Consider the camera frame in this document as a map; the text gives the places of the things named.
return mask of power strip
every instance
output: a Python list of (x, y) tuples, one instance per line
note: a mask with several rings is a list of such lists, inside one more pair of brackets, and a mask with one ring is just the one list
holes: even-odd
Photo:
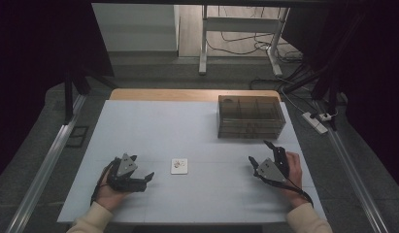
[(328, 121), (328, 120), (332, 119), (332, 116), (330, 116), (329, 114), (322, 114), (322, 115), (319, 115), (319, 117), (320, 117), (320, 120), (322, 120), (322, 121)]
[(324, 134), (327, 132), (327, 128), (323, 126), (316, 118), (311, 118), (311, 113), (305, 112), (302, 117), (319, 133)]

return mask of white table surface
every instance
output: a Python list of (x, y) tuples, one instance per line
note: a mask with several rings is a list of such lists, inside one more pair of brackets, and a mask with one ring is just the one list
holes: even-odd
[[(301, 156), (303, 189), (326, 218), (287, 109), (278, 140)], [(262, 140), (219, 139), (216, 102), (112, 101), (102, 110), (83, 162), (59, 215), (73, 222), (89, 208), (101, 172), (115, 157), (136, 154), (132, 178), (154, 172), (145, 192), (132, 193), (112, 222), (129, 224), (238, 224), (285, 221), (290, 205), (278, 188), (254, 177), (248, 156), (259, 163), (273, 152)], [(171, 175), (172, 158), (187, 158), (188, 174)]]

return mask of beige sleeve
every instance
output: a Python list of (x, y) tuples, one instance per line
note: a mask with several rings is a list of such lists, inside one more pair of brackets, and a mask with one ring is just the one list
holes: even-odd
[(328, 233), (332, 232), (327, 220), (321, 219), (311, 203), (303, 204), (287, 214), (287, 222), (296, 233)]
[(102, 233), (106, 225), (112, 218), (112, 213), (103, 208), (101, 205), (93, 202), (90, 209), (84, 216), (76, 218), (72, 228), (68, 233), (72, 232), (92, 232)]

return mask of aluminum rail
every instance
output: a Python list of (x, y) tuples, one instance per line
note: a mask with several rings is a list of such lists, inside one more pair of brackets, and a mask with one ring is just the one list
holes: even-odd
[(53, 171), (54, 165), (59, 158), (59, 155), (62, 153), (63, 148), (66, 145), (66, 142), (71, 134), (73, 127), (75, 126), (76, 121), (79, 118), (79, 114), (81, 112), (81, 108), (83, 106), (84, 100), (86, 97), (84, 95), (79, 95), (74, 103), (74, 112), (73, 118), (67, 125), (62, 125), (53, 144), (51, 145), (48, 154), (46, 155), (41, 167), (38, 170), (32, 184), (24, 195), (23, 200), (21, 201), (14, 218), (8, 226), (6, 232), (8, 233), (17, 233), (22, 232), (27, 222), (30, 219), (30, 216), (35, 209), (36, 204), (39, 201), (40, 196), (42, 195), (43, 190), (49, 180), (49, 177)]
[[(323, 113), (325, 113), (324, 109), (314, 101), (316, 107)], [(342, 166), (347, 173), (349, 181), (353, 187), (354, 192), (356, 193), (357, 198), (362, 204), (362, 208), (365, 211), (366, 217), (369, 219), (369, 222), (372, 225), (372, 228), (375, 232), (378, 233), (387, 233), (389, 230), (387, 229), (386, 223), (383, 220), (381, 212), (378, 209), (371, 193), (369, 193), (368, 188), (363, 183), (362, 179), (356, 167), (353, 164), (353, 161), (350, 159), (351, 156), (348, 150), (345, 148), (344, 143), (339, 136), (337, 131), (334, 131), (331, 127), (328, 127), (328, 136), (329, 139), (341, 160)]]

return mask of hand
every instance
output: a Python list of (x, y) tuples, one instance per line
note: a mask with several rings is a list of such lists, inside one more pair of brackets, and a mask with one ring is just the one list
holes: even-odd
[(106, 208), (108, 211), (112, 212), (122, 200), (130, 194), (130, 192), (118, 192), (114, 191), (107, 183), (107, 176), (109, 171), (106, 173), (105, 177), (103, 178), (99, 191), (96, 196), (96, 202)]
[[(286, 181), (286, 185), (298, 186), (302, 188), (302, 168), (299, 154), (287, 151), (286, 157), (289, 164), (289, 180), (292, 181), (292, 183), (290, 181)], [(293, 208), (308, 203), (305, 197), (299, 195), (297, 192), (283, 188), (281, 188), (281, 192), (289, 200)]]

